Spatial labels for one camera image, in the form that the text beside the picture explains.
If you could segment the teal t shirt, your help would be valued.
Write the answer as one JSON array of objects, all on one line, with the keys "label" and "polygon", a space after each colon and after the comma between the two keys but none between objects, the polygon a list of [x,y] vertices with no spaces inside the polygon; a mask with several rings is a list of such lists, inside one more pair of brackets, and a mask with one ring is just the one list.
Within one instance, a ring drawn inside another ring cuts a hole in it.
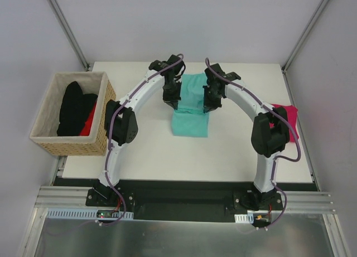
[{"label": "teal t shirt", "polygon": [[178,108],[173,112],[171,129],[174,136],[207,138],[209,114],[204,113],[206,75],[184,74]]}]

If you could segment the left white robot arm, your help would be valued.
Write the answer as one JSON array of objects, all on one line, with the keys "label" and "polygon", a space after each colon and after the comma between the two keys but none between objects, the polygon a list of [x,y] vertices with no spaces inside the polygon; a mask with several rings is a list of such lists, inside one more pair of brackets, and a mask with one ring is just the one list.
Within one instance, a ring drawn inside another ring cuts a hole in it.
[{"label": "left white robot arm", "polygon": [[99,183],[104,188],[98,199],[105,206],[113,206],[117,200],[124,205],[125,200],[116,188],[119,183],[119,166],[126,146],[138,134],[136,114],[143,105],[159,91],[163,91],[163,102],[172,109],[178,109],[181,100],[181,82],[186,65],[184,55],[171,55],[168,60],[155,60],[150,63],[143,79],[127,95],[118,101],[110,100],[105,108],[105,131],[108,138],[104,169],[99,176]]}]

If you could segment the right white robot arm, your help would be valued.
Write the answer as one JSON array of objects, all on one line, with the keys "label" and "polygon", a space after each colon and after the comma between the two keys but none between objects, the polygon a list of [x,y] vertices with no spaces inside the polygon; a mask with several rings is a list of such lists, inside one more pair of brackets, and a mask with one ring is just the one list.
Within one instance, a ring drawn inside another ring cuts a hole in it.
[{"label": "right white robot arm", "polygon": [[204,86],[204,113],[222,107],[222,98],[233,101],[252,120],[251,144],[258,155],[257,170],[250,191],[243,194],[239,203],[247,210],[258,211],[273,202],[277,193],[274,186],[275,158],[290,141],[287,112],[261,101],[241,82],[235,73],[225,73],[219,64],[211,65],[206,59],[207,77]]}]

